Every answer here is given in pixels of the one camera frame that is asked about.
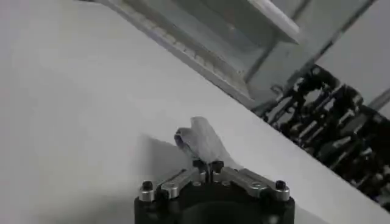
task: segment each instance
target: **metal bracket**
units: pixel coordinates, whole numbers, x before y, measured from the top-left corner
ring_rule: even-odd
[[[248,169],[237,171],[230,167],[223,167],[221,175],[223,180],[237,184],[252,197],[260,198],[261,192],[270,189],[278,201],[288,201],[290,198],[290,190],[283,181],[274,183]]]
[[[167,182],[161,185],[161,190],[168,193],[168,199],[176,198],[179,196],[180,191],[191,181],[200,181],[202,180],[202,175],[199,173],[198,168],[192,168],[186,170],[179,175],[175,176],[173,179],[168,180]]]

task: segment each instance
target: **white tabletop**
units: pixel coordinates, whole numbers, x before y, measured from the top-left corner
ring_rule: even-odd
[[[0,30],[2,224],[131,223],[139,184],[184,166],[173,134],[191,116],[206,117],[241,165],[285,180],[313,217],[390,223],[387,212],[103,5],[2,1]]]

